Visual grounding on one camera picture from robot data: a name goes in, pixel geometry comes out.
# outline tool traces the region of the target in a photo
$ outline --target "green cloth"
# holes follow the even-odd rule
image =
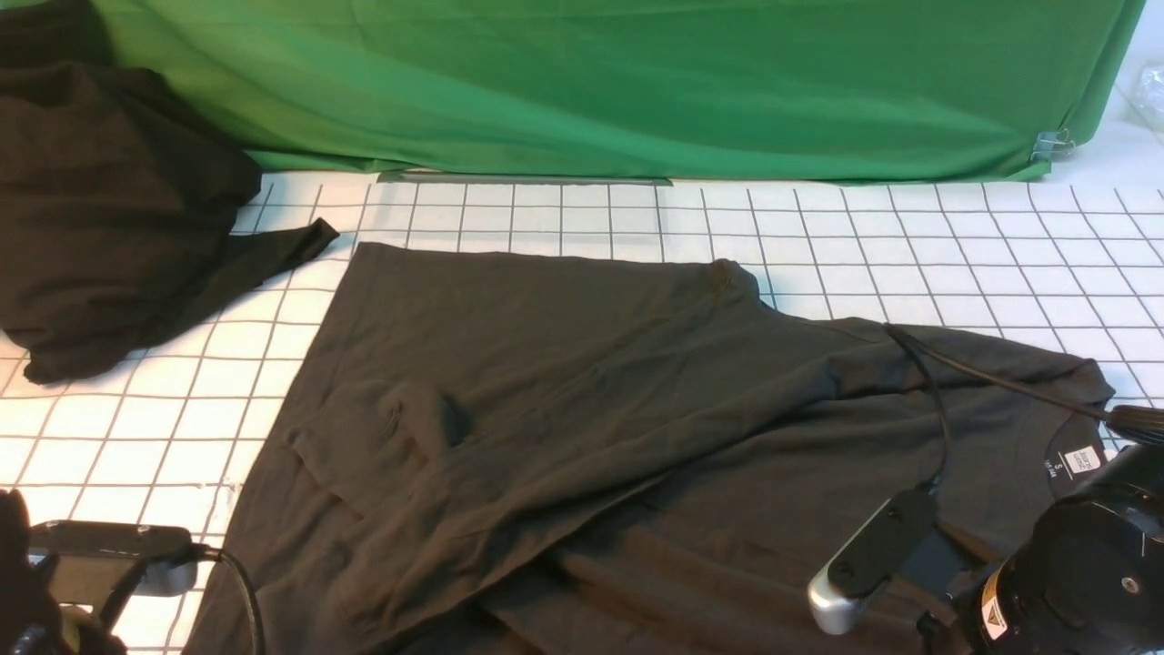
[[[95,0],[269,169],[1029,178],[1144,0]]]

